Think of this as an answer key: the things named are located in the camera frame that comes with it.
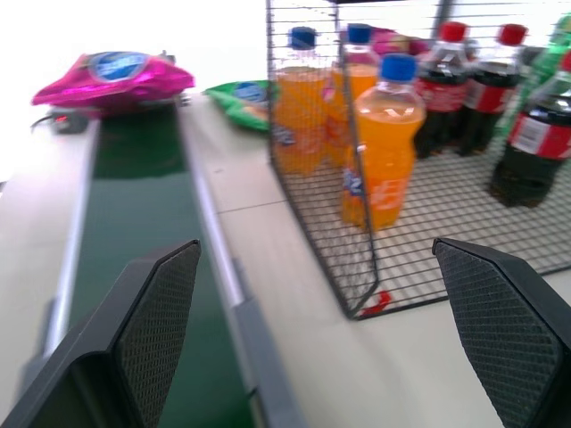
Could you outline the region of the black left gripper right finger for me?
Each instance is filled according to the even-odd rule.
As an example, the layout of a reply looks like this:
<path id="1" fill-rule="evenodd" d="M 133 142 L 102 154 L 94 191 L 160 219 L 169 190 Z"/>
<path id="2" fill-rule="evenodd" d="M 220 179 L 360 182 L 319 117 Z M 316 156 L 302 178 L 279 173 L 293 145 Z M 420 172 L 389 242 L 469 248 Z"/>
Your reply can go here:
<path id="1" fill-rule="evenodd" d="M 570 425 L 570 307 L 523 259 L 432 246 L 465 354 L 506 427 Z"/>

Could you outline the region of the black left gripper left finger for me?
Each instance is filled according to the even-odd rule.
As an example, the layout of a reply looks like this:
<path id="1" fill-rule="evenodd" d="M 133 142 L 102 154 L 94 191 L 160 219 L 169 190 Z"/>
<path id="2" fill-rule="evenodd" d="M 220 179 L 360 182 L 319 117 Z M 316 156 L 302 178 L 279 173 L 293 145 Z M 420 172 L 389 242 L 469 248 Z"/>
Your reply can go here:
<path id="1" fill-rule="evenodd" d="M 186 338 L 197 240 L 131 260 L 71 328 L 5 427 L 155 427 Z"/>

